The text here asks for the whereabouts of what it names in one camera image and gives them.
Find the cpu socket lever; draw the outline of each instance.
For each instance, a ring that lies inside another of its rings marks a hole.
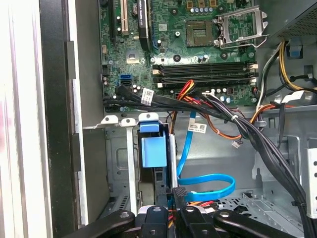
[[[254,16],[254,29],[255,34],[250,36],[239,36],[236,40],[232,39],[232,36],[229,31],[230,18],[232,17],[241,17],[242,15],[252,13]],[[246,9],[225,13],[217,16],[213,22],[218,24],[220,29],[220,36],[217,40],[214,40],[214,45],[219,46],[222,49],[236,48],[236,47],[245,47],[253,46],[255,48],[260,47],[264,42],[266,42],[269,35],[263,35],[265,28],[268,25],[267,21],[264,19],[267,17],[267,14],[260,10],[259,6],[253,6]],[[250,42],[251,40],[256,40],[262,38],[263,40],[259,44],[254,44]]]

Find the blue drive bay latch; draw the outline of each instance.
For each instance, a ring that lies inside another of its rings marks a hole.
[[[160,131],[159,121],[140,122],[140,133],[151,134],[141,138],[142,164],[144,168],[166,167],[166,134]]]

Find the green circuit board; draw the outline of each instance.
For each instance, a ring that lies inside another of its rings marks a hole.
[[[213,45],[213,41],[217,38],[217,28],[212,20],[219,14],[219,6],[224,12],[232,12],[241,7],[250,7],[250,3],[237,7],[232,0],[183,0],[182,4],[177,0],[148,0],[148,5],[151,6],[150,51],[144,51],[140,44],[138,17],[133,15],[136,8],[135,0],[127,0],[128,32],[117,32],[117,28],[122,27],[120,21],[116,21],[115,26],[111,24],[111,17],[121,17],[121,3],[122,0],[113,0],[115,12],[112,14],[109,12],[109,5],[100,6],[102,65],[106,65],[109,74],[104,77],[105,95],[115,95],[115,88],[121,83],[120,76],[127,74],[132,76],[129,85],[131,90],[138,95],[142,95],[142,89],[146,87],[159,95],[175,97],[179,89],[158,88],[153,82],[153,64],[199,64],[200,57],[205,55],[208,56],[206,62],[210,63],[255,62],[253,47],[222,50]],[[253,24],[251,14],[231,18],[229,32],[232,39],[252,35]],[[115,44],[109,35],[111,27],[115,28]],[[180,56],[181,60],[175,62],[175,55]],[[252,87],[251,84],[226,84],[200,87],[199,90],[209,91],[220,88],[221,93],[216,95],[229,98],[230,100],[225,100],[229,106],[248,106],[256,103]]]

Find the motherboard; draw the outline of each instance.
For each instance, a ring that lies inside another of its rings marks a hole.
[[[248,106],[254,96],[254,12],[249,0],[100,0],[104,95],[121,84],[176,98],[190,79],[229,106]],[[230,36],[230,47],[221,36]],[[106,111],[131,111],[112,107]]]

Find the barcode sticker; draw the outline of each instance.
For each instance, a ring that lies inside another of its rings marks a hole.
[[[148,88],[143,88],[141,103],[144,105],[151,105],[154,91]]]
[[[188,130],[192,132],[198,132],[198,133],[206,133],[207,125],[206,124],[200,124],[200,123],[192,123],[189,122],[188,124]]]

